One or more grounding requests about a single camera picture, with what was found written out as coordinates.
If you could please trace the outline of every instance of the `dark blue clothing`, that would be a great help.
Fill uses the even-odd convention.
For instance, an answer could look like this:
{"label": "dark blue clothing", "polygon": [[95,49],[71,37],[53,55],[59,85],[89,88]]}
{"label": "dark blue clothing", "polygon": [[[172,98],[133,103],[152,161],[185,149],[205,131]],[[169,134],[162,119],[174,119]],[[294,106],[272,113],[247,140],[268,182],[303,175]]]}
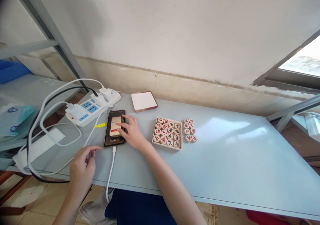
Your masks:
{"label": "dark blue clothing", "polygon": [[162,196],[122,189],[114,189],[104,215],[118,225],[176,224]]}

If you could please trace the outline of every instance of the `blue bin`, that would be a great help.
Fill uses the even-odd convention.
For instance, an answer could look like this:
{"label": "blue bin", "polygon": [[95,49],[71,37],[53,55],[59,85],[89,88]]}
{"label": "blue bin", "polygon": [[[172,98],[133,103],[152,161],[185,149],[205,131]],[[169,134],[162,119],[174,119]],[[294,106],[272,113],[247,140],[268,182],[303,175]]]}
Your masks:
{"label": "blue bin", "polygon": [[0,60],[0,84],[5,84],[31,71],[21,63]]}

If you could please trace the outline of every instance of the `window frame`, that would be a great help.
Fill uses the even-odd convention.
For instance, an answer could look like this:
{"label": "window frame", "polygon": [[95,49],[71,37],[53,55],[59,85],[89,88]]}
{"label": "window frame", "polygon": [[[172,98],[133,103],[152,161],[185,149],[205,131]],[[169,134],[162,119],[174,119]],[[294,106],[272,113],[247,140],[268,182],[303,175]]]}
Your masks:
{"label": "window frame", "polygon": [[320,93],[320,77],[299,72],[279,69],[281,65],[291,59],[297,52],[320,36],[320,30],[310,36],[298,48],[280,60],[275,66],[257,78],[252,85],[276,87],[284,90],[300,91],[309,94]]}

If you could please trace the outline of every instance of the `window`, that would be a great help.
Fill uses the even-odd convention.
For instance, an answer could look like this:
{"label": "window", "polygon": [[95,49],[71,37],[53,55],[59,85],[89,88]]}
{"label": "window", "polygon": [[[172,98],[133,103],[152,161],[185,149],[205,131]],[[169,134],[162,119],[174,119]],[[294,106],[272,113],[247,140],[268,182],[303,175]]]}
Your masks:
{"label": "window", "polygon": [[260,76],[253,85],[320,93],[320,30]]}

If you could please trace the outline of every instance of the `light blue table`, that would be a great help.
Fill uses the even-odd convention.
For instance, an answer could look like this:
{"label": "light blue table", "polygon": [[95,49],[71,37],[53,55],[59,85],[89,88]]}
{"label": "light blue table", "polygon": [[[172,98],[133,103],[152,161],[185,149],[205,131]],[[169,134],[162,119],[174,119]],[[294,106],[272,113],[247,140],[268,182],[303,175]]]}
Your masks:
{"label": "light blue table", "polygon": [[[136,117],[149,141],[158,116],[195,120],[198,142],[184,143],[181,151],[154,145],[195,201],[320,220],[320,177],[264,117],[166,100],[157,100],[157,109],[135,113],[130,95],[121,97],[114,110]],[[99,123],[105,121],[106,113]],[[56,171],[82,147],[92,126],[81,129],[77,143],[53,146],[34,168]],[[59,129],[67,135],[62,143],[78,136],[72,126]],[[104,134],[105,127],[95,129],[89,145],[102,146]],[[106,186],[111,161],[111,149],[97,152],[94,184]],[[55,177],[68,179],[69,167]],[[160,194],[147,161],[128,144],[117,148],[110,187]]]}

